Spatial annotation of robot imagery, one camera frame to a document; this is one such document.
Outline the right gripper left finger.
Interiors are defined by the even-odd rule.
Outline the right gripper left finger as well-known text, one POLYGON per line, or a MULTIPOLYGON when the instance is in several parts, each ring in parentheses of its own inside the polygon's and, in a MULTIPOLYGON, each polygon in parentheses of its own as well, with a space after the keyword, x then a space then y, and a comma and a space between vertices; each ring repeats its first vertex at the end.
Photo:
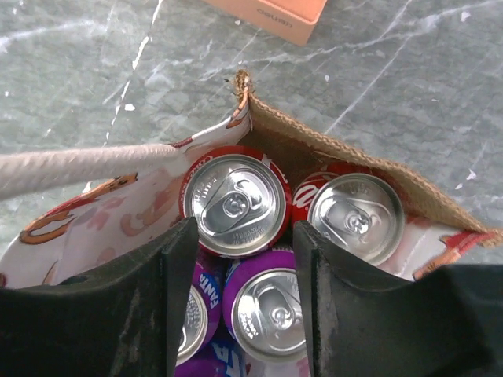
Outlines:
POLYGON ((197 250, 186 218, 61 284, 3 288, 2 375, 173 375, 197 250))

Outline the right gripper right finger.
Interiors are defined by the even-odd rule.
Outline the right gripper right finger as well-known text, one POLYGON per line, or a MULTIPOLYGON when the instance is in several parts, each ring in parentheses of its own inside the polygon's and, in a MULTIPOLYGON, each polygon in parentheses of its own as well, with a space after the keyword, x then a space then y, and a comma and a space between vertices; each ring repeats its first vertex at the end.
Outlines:
POLYGON ((313 376, 499 376, 502 267, 448 265, 411 282, 294 225, 313 376))

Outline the patterned canvas tote bag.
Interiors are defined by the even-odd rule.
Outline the patterned canvas tote bag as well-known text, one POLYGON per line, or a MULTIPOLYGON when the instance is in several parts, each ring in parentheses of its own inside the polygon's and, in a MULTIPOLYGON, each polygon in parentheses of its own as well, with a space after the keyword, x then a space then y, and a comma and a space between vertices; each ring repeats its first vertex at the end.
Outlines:
MULTIPOLYGON (((476 245, 501 245, 500 229, 474 219, 408 167, 369 156, 271 108, 255 96, 246 71, 238 72, 235 85, 239 104, 229 118, 174 144, 3 155, 2 199, 84 181, 98 181, 98 186, 53 208, 19 233, 1 259, 1 290, 61 284, 163 235, 186 219, 179 212, 178 197, 189 168, 204 153, 227 145, 267 154, 288 180, 292 199, 302 180, 328 163, 347 162, 389 173, 402 190, 406 224, 397 250, 375 267, 393 276, 415 282, 443 266, 469 265, 461 264, 460 257, 476 245)), ((264 251, 280 245, 293 250, 297 222, 291 215, 283 235, 264 251)), ((206 250, 198 233, 199 251, 206 250)), ((242 258, 213 255, 225 267, 223 293, 229 265, 242 258)), ((222 315, 211 341, 216 339, 238 344, 222 315)), ((278 364, 257 361, 245 351, 244 356, 246 376, 313 376, 308 355, 278 364)))

